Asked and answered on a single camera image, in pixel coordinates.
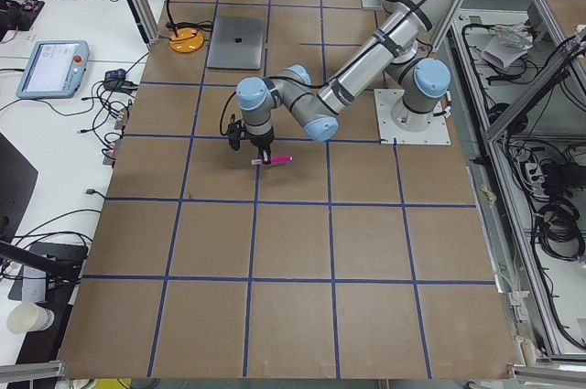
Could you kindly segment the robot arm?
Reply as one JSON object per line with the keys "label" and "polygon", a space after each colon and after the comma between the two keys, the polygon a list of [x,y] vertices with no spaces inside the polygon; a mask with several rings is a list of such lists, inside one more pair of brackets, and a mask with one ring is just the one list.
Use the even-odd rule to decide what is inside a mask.
{"label": "robot arm", "polygon": [[235,97],[242,112],[231,118],[225,136],[237,150],[247,140],[265,165],[274,162],[272,110],[284,106],[316,142],[338,130],[337,117],[381,73],[404,89],[392,109],[394,122],[412,132],[425,129],[439,99],[450,86],[448,67],[418,51],[418,37],[446,15],[451,0],[382,0],[389,16],[361,48],[326,82],[314,85],[305,68],[292,65],[277,75],[241,80]]}

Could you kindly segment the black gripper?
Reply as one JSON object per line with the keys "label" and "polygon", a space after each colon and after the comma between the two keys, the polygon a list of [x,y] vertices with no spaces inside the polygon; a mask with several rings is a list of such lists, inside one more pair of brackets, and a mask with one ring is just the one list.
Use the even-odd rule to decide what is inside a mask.
{"label": "black gripper", "polygon": [[274,128],[270,127],[266,132],[262,134],[249,133],[249,140],[253,146],[256,146],[258,152],[261,154],[261,160],[263,165],[270,165],[271,159],[271,144],[275,139]]}

